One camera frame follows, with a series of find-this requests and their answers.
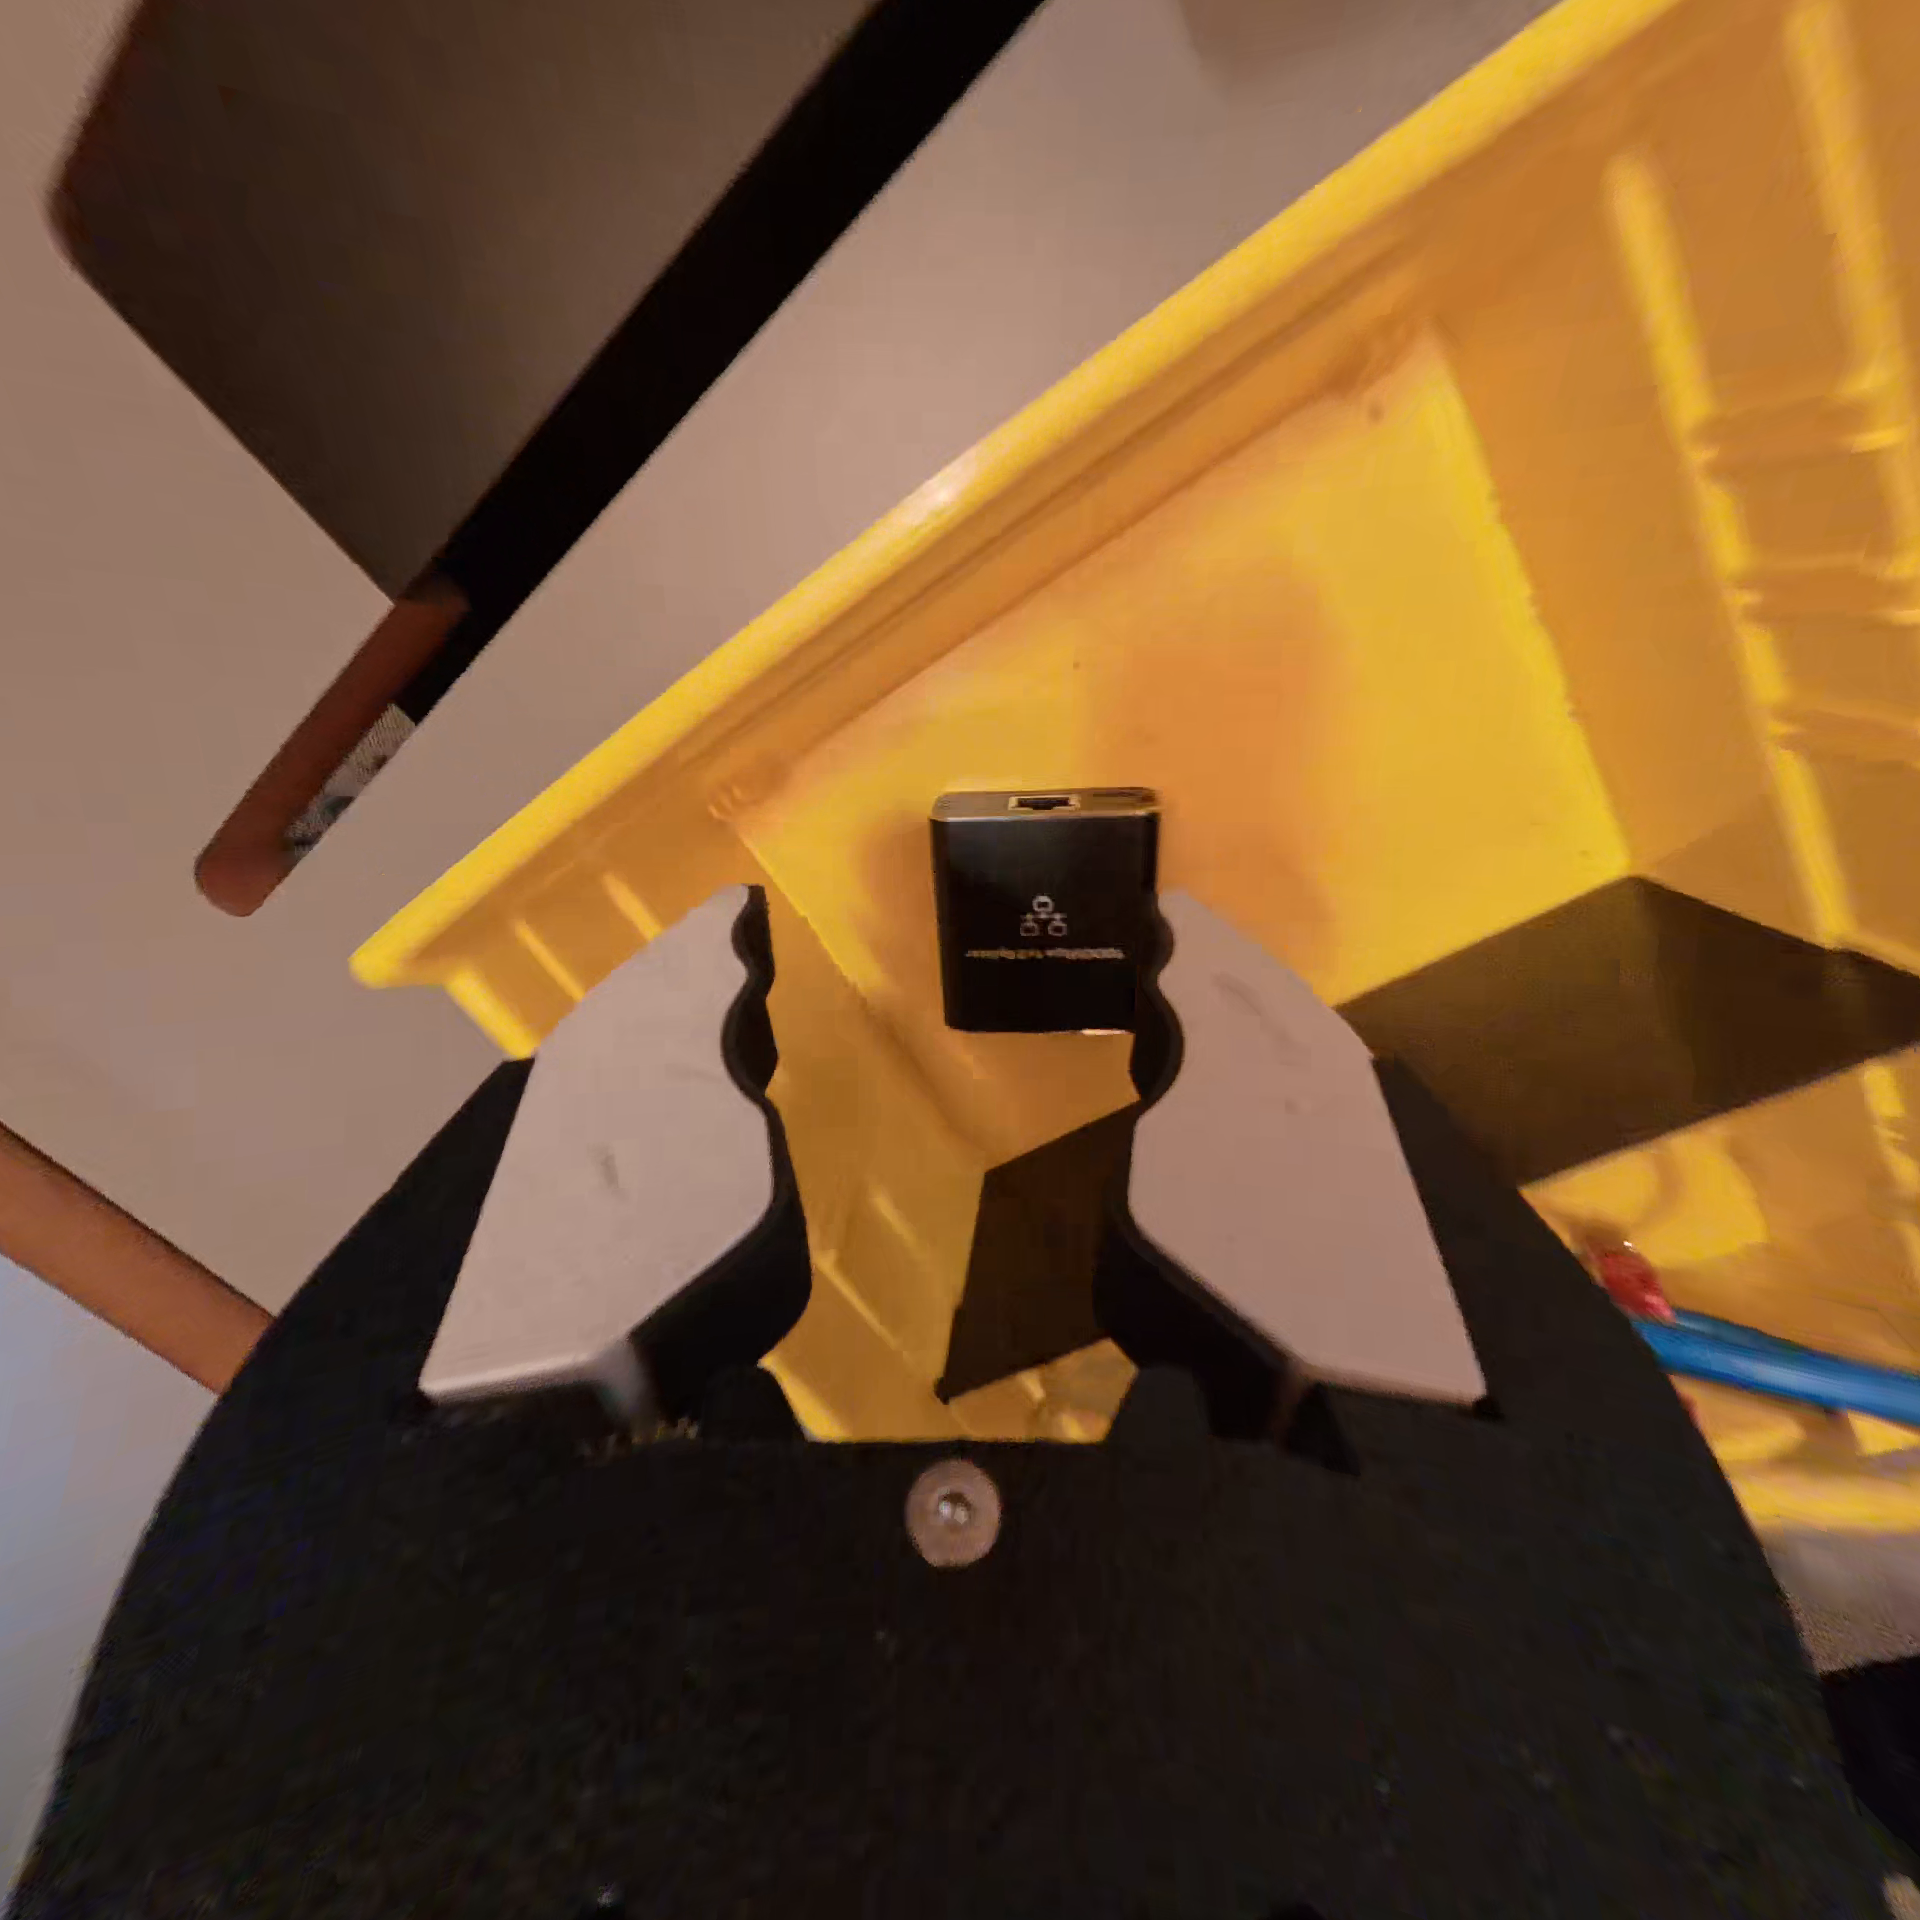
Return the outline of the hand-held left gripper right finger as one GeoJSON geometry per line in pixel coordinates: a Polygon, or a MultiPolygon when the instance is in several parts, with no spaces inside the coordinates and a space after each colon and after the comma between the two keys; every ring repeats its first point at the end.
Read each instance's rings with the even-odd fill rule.
{"type": "Polygon", "coordinates": [[[1486,1398],[1370,1046],[1186,892],[1158,900],[1132,1077],[1096,1317],[1139,1371],[1228,1441],[1282,1439],[1318,1387],[1486,1398]]]}

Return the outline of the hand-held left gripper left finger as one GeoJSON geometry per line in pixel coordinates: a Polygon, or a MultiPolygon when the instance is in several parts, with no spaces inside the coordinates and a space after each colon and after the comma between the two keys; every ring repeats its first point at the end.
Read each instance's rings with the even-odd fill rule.
{"type": "Polygon", "coordinates": [[[793,1424],[768,1352],[811,1294],[771,1096],[766,894],[729,884],[543,1043],[419,1387],[586,1392],[612,1424],[793,1424]]]}

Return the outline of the black network splitter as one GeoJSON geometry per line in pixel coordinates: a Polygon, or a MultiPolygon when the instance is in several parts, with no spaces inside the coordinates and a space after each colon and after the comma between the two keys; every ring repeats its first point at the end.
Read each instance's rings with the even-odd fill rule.
{"type": "Polygon", "coordinates": [[[940,795],[929,851],[948,1029],[1132,1033],[1159,843],[1162,803],[1145,785],[940,795]]]}

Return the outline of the yellow plastic bin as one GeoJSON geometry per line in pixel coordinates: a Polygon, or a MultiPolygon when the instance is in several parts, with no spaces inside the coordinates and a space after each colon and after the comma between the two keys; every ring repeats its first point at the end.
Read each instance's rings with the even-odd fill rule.
{"type": "MultiPolygon", "coordinates": [[[[507,1055],[711,892],[782,942],[819,1433],[935,1392],[988,1172],[1119,1039],[964,1038],[929,811],[1142,783],[1338,1007],[1617,880],[1916,973],[1916,4],[1564,4],[951,463],[353,957],[507,1055]]],[[[1679,1307],[1916,1374],[1916,1043],[1522,1190],[1679,1307]]]]}

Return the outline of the grey desk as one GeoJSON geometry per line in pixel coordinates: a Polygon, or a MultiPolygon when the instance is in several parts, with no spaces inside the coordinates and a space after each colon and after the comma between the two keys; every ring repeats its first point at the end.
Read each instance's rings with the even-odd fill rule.
{"type": "Polygon", "coordinates": [[[347,956],[1547,4],[874,4],[395,591],[90,286],[4,4],[4,1125],[258,1309],[487,1075],[347,956]]]}

